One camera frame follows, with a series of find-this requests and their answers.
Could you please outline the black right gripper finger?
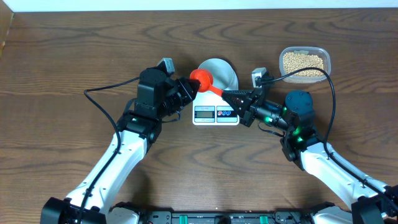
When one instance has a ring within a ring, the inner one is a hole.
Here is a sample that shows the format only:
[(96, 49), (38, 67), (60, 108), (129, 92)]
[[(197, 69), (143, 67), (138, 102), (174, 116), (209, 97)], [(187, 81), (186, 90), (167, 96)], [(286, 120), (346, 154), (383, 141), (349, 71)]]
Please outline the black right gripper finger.
[(245, 98), (249, 97), (254, 90), (224, 90), (222, 98)]
[(252, 103), (252, 99), (250, 99), (250, 97), (247, 95), (223, 95), (223, 99), (241, 118), (244, 116), (245, 112), (249, 109)]

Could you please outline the red measuring scoop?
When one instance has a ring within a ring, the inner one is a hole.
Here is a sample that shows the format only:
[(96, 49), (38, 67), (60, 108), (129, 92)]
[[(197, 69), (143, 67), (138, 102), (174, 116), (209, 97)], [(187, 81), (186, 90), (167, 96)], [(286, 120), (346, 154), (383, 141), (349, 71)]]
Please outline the red measuring scoop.
[(214, 79), (210, 71), (202, 68), (195, 69), (190, 74), (190, 79), (198, 80), (200, 82), (199, 92), (204, 93), (206, 91), (213, 92), (218, 96), (222, 96), (223, 90), (213, 85)]

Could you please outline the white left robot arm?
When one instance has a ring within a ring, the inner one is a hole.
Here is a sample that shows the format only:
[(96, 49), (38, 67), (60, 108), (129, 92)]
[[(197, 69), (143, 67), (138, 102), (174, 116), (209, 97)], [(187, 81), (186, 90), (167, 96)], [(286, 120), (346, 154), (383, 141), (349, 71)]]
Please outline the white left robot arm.
[(63, 200), (50, 198), (41, 223), (107, 223), (111, 207), (133, 168), (143, 160), (162, 130), (163, 118), (179, 113), (196, 97), (198, 80), (171, 78), (173, 71), (147, 68), (136, 77), (137, 96), (129, 100), (114, 136), (98, 163)]

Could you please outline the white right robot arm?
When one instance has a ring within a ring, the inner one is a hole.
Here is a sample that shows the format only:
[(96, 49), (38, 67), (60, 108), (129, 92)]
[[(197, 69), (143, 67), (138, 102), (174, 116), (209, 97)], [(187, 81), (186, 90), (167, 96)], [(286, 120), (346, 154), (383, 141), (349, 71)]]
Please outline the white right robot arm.
[(374, 179), (339, 155), (318, 133), (309, 93), (290, 92), (283, 105), (266, 98), (267, 92), (225, 90), (221, 97), (250, 126), (254, 120), (283, 131), (280, 143), (288, 161), (315, 176), (335, 193), (352, 214), (353, 223), (383, 223), (397, 216), (397, 187)]

